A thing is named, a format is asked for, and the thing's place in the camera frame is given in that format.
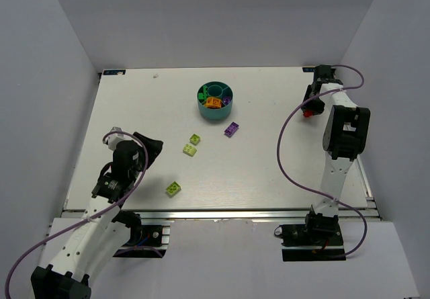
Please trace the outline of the dark green curved lego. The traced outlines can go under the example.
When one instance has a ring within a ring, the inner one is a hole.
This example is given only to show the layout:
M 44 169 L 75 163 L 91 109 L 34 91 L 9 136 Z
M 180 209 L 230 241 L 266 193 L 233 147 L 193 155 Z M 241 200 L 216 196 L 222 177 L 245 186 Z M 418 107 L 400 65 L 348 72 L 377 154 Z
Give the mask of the dark green curved lego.
M 208 86 L 202 85 L 198 90 L 198 102 L 205 104 L 208 98 Z

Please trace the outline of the purple butterfly curved lego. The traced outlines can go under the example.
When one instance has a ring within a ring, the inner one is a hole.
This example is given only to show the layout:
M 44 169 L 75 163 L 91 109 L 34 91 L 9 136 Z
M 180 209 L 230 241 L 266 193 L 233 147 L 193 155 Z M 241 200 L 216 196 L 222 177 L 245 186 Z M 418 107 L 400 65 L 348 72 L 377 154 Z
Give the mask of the purple butterfly curved lego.
M 222 99 L 222 102 L 224 105 L 228 105 L 231 101 L 232 101 L 232 97 L 229 97 L 229 96 L 225 96 Z

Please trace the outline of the yellow butterfly curved lego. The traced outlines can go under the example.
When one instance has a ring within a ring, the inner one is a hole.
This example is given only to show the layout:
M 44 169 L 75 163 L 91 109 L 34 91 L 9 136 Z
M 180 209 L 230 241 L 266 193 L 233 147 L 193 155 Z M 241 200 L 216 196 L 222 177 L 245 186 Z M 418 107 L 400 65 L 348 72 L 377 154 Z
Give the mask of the yellow butterfly curved lego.
M 222 100 L 217 97 L 208 97 L 204 106 L 210 109 L 220 109 L 222 107 Z

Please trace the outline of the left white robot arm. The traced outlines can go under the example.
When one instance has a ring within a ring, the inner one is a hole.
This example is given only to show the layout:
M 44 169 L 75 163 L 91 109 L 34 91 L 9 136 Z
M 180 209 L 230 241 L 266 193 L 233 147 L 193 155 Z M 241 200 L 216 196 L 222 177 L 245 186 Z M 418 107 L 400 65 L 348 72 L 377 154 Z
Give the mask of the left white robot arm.
M 90 298 L 108 261 L 142 236 L 140 216 L 122 206 L 163 149 L 163 141 L 112 130 L 103 138 L 112 160 L 100 171 L 81 220 L 56 256 L 31 275 L 35 298 Z

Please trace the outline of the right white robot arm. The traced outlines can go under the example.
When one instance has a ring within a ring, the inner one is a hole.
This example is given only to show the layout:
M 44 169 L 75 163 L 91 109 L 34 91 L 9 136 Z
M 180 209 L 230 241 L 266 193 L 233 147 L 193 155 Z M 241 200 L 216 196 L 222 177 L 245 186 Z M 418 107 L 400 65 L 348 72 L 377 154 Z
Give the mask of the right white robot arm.
M 328 238 L 338 227 L 337 200 L 341 197 L 348 171 L 366 146 L 371 113 L 352 102 L 330 65 L 313 68 L 313 82 L 306 89 L 304 103 L 301 110 L 306 118 L 329 111 L 322 138 L 325 169 L 320 191 L 330 197 L 323 196 L 315 202 L 305 220 L 305 231 L 310 236 Z

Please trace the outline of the dark corner label sticker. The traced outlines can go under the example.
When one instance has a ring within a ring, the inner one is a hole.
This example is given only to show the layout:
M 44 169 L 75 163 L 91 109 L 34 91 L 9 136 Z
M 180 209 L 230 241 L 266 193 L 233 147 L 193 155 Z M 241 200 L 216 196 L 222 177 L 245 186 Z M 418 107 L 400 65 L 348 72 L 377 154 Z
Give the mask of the dark corner label sticker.
M 314 72 L 314 67 L 302 67 L 302 71 L 304 73 L 313 73 Z

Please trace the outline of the lime lego brick near front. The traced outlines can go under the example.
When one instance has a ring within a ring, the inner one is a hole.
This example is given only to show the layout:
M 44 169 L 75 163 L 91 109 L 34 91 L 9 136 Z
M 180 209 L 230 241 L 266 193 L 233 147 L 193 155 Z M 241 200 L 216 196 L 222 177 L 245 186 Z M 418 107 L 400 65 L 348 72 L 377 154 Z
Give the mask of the lime lego brick near front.
M 172 198 L 174 197 L 177 193 L 179 193 L 181 191 L 181 186 L 176 182 L 173 181 L 171 184 L 169 184 L 166 187 L 166 194 Z

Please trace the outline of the lime lego brick studs up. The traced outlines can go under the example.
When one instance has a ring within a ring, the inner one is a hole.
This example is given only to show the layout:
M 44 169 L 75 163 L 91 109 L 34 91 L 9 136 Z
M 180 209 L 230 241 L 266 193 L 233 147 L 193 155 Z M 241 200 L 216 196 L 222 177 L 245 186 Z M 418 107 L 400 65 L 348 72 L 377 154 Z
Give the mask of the lime lego brick studs up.
M 193 157 L 197 152 L 197 149 L 192 145 L 192 144 L 186 144 L 183 147 L 183 153 L 185 153 L 186 155 Z

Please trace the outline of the lime lego brick upside down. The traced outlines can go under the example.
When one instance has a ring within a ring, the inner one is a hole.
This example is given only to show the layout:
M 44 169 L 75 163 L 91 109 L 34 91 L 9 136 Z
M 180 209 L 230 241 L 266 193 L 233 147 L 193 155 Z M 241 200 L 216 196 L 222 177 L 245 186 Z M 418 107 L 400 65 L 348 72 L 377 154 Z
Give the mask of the lime lego brick upside down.
M 189 138 L 189 141 L 193 145 L 197 145 L 200 142 L 200 137 L 197 134 L 192 134 L 192 136 Z

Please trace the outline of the purple flat lego plate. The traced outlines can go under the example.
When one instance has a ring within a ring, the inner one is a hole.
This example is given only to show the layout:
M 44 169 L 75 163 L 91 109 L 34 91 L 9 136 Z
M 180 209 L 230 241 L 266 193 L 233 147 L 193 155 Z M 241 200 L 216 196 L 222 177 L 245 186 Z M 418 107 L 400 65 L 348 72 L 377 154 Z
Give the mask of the purple flat lego plate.
M 238 129 L 239 125 L 236 122 L 231 122 L 231 124 L 224 130 L 224 135 L 231 138 Z

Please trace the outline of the left corner label sticker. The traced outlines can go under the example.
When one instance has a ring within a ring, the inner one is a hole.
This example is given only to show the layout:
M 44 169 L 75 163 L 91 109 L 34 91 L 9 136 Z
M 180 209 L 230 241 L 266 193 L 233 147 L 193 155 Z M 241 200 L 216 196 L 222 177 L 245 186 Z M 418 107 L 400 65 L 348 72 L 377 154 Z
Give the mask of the left corner label sticker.
M 103 76 L 114 76 L 114 75 L 125 75 L 125 74 L 126 74 L 125 69 L 104 70 L 102 73 Z

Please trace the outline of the teal round divided container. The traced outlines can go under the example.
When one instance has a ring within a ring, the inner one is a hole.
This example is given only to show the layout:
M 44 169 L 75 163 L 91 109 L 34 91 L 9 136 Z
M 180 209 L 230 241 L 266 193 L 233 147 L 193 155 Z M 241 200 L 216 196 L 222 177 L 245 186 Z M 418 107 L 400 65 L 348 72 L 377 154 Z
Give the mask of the teal round divided container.
M 213 121 L 223 120 L 227 118 L 231 113 L 232 105 L 233 105 L 234 93 L 232 89 L 226 83 L 219 82 L 219 81 L 211 81 L 211 82 L 205 83 L 204 85 L 208 86 L 208 97 L 217 97 L 222 100 L 223 97 L 229 96 L 229 97 L 232 97 L 232 101 L 228 105 L 224 105 L 222 103 L 222 107 L 220 109 L 206 108 L 204 104 L 198 102 L 198 92 L 197 92 L 198 108 L 201 115 L 207 120 L 213 120 Z

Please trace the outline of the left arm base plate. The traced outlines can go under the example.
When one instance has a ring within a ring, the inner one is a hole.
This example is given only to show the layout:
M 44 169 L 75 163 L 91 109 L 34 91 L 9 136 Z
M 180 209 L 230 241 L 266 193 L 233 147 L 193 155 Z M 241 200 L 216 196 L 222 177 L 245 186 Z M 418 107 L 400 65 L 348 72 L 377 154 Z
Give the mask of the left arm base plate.
M 132 238 L 119 248 L 115 258 L 161 259 L 167 252 L 171 223 L 167 220 L 142 220 Z

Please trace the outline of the aluminium table rail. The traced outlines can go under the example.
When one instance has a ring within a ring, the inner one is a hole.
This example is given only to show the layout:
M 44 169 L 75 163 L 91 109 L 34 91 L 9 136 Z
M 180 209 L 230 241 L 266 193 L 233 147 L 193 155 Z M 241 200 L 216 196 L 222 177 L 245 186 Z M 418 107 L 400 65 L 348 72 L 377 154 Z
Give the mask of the aluminium table rail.
M 376 208 L 359 210 L 365 218 L 380 219 Z M 136 211 L 143 219 L 299 219 L 309 210 L 203 210 L 203 211 Z M 83 211 L 64 211 L 61 218 L 80 218 Z M 340 209 L 339 218 L 359 218 L 353 210 Z

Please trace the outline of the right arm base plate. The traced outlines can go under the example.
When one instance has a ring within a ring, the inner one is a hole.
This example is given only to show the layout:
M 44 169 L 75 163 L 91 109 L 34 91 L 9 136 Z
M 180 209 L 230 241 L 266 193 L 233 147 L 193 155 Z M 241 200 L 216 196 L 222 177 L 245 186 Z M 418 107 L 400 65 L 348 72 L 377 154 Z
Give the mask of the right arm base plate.
M 283 224 L 274 230 L 282 240 L 283 262 L 345 261 L 340 226 L 332 236 L 310 237 L 304 224 Z

